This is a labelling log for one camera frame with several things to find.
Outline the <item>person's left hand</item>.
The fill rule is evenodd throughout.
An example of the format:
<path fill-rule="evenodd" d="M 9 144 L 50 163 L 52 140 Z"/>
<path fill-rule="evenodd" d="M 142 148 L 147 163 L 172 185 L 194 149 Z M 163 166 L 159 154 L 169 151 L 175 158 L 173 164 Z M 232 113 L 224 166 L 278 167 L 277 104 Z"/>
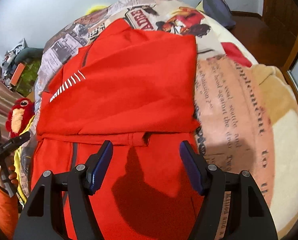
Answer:
<path fill-rule="evenodd" d="M 12 182 L 12 184 L 17 188 L 18 187 L 18 180 L 17 180 L 17 174 L 15 172 L 15 166 L 14 166 L 14 159 L 13 157 L 8 157 L 6 159 L 6 164 L 8 165 L 8 170 L 9 170 L 9 175 L 8 175 L 8 178 L 9 180 Z M 4 182 L 3 182 L 3 179 L 1 177 L 1 166 L 0 166 L 0 188 L 2 189 L 5 189 L 5 186 L 4 186 Z"/>

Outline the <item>orange left sleeve forearm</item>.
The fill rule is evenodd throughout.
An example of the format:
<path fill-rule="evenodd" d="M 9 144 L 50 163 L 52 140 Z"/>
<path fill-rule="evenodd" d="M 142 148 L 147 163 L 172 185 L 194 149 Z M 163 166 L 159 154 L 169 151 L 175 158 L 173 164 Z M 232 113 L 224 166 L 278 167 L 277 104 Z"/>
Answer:
<path fill-rule="evenodd" d="M 8 192 L 0 187 L 0 229 L 8 239 L 13 239 L 18 218 L 17 196 L 10 197 Z"/>

